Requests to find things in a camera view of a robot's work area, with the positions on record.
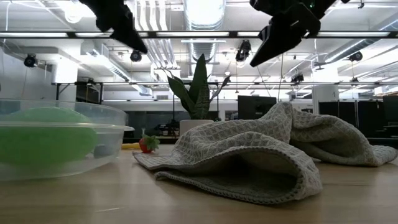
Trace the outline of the silver ceiling air duct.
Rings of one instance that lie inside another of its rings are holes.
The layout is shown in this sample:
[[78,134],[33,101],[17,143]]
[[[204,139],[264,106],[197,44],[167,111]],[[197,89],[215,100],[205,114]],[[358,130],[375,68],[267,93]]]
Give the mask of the silver ceiling air duct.
[[[186,30],[220,30],[224,21],[226,0],[183,0]],[[197,61],[203,54],[206,62],[213,60],[215,43],[189,44],[190,56]]]

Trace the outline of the large green toy produce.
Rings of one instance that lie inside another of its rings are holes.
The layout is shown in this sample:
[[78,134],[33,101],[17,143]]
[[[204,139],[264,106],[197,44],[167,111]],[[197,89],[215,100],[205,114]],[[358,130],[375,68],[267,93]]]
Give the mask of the large green toy produce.
[[0,162],[23,166],[49,165],[84,158],[98,142],[92,128],[26,126],[36,123],[90,123],[81,113],[67,108],[31,108],[0,116],[0,121],[23,126],[0,126]]

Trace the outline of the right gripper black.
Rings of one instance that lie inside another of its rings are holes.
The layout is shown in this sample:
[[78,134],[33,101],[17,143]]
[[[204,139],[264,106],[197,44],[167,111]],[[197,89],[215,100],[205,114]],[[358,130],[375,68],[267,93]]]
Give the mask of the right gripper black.
[[320,20],[336,0],[249,0],[251,7],[272,18],[259,31],[262,44],[254,54],[250,66],[256,67],[296,47],[302,37],[316,36]]

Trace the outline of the white plant pot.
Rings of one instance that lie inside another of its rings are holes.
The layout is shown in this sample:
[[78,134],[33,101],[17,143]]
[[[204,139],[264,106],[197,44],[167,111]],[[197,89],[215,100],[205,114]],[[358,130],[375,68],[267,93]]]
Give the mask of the white plant pot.
[[209,119],[181,120],[180,127],[179,127],[179,136],[182,136],[183,134],[185,134],[187,131],[191,130],[192,128],[195,128],[195,127],[203,125],[203,124],[209,124],[209,123],[213,123],[213,120],[209,120]]

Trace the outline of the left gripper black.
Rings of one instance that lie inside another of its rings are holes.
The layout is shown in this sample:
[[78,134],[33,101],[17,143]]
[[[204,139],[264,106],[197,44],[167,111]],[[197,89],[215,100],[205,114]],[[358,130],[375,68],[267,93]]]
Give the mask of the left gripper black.
[[96,16],[96,26],[101,32],[110,29],[114,32],[110,37],[128,47],[147,53],[147,47],[138,32],[133,29],[132,12],[124,0],[78,0]]

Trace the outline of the clear plastic tupperware container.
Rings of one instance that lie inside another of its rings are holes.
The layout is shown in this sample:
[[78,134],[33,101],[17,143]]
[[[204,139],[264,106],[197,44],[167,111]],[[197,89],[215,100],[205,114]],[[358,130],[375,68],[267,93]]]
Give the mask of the clear plastic tupperware container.
[[[26,126],[60,126],[92,128],[96,131],[99,144],[113,146],[115,153],[112,156],[95,159],[94,149],[84,158],[59,164],[30,165],[5,164],[0,162],[0,181],[29,180],[63,177],[87,172],[110,163],[117,158],[123,135],[130,127],[126,125],[126,113],[105,105],[91,103],[67,102],[57,100],[19,100],[0,98],[0,116],[24,111],[31,108],[67,108],[83,114],[90,119],[90,123],[36,123],[28,122]],[[23,126],[18,122],[0,121],[0,126]]]

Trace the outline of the black office partition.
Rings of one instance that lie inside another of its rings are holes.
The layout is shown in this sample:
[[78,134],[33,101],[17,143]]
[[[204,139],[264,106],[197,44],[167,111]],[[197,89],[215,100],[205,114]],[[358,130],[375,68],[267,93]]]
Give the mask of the black office partition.
[[320,114],[339,117],[361,131],[375,131],[387,124],[381,101],[319,102],[318,110]]

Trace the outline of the thin horizontal metal rail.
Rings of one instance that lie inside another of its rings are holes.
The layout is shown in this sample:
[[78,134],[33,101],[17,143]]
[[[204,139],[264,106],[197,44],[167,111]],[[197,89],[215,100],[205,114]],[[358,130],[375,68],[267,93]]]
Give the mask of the thin horizontal metal rail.
[[[127,85],[145,85],[145,86],[166,86],[168,82],[74,82],[74,83],[51,83],[52,85],[107,85],[107,86],[127,86]],[[295,86],[295,85],[398,85],[398,82],[228,82],[226,85],[237,85],[237,86],[249,86],[249,85],[283,85],[283,86]]]

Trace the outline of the red toy strawberry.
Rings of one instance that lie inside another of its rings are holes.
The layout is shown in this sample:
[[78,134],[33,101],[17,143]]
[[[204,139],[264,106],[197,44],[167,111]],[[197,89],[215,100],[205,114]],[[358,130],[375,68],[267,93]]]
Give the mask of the red toy strawberry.
[[155,152],[159,148],[160,141],[156,136],[142,135],[139,141],[140,149],[143,153]]

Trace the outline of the green snake plant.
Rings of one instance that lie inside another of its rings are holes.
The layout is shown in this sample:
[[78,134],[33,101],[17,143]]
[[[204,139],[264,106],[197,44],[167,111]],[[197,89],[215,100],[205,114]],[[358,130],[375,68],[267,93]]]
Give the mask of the green snake plant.
[[189,113],[191,119],[206,119],[210,110],[210,103],[219,95],[223,87],[228,84],[230,78],[231,76],[228,75],[213,95],[210,96],[204,54],[201,54],[197,60],[189,89],[185,88],[185,84],[180,78],[172,74],[167,77],[170,89],[180,99],[183,108]]

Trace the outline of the dark equipment on desk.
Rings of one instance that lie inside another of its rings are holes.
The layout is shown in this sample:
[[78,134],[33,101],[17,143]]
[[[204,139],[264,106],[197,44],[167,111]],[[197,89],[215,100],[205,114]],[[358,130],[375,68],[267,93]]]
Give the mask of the dark equipment on desk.
[[156,124],[149,128],[146,134],[160,138],[178,138],[180,136],[180,123],[172,119],[169,123]]

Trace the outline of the dark cabinet on stand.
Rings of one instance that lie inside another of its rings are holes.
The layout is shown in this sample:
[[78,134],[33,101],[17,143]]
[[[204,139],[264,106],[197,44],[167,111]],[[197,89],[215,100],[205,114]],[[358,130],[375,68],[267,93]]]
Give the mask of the dark cabinet on stand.
[[76,82],[76,101],[102,104],[103,102],[103,83],[96,82]]

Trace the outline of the small dark toy produce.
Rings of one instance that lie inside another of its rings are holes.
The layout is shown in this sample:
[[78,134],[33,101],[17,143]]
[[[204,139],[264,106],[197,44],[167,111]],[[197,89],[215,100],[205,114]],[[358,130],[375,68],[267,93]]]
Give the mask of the small dark toy produce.
[[95,147],[93,151],[93,156],[95,159],[99,159],[102,157],[112,156],[115,153],[115,149],[113,146],[99,144]]

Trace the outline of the white square pillar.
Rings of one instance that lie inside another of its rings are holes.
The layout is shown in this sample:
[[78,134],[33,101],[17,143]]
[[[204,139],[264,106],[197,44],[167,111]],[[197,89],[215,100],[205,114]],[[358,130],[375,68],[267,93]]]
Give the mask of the white square pillar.
[[339,100],[339,89],[337,85],[317,85],[312,87],[313,113],[319,114],[319,102]]

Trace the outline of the grey waffle-weave towel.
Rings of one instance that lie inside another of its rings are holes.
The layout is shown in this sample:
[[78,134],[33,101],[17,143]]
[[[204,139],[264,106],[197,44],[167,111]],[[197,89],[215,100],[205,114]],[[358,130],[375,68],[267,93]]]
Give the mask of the grey waffle-weave towel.
[[347,166],[379,167],[398,157],[373,146],[352,124],[335,116],[274,105],[263,117],[197,126],[179,137],[170,154],[135,154],[158,179],[209,193],[271,205],[322,191],[319,159]]

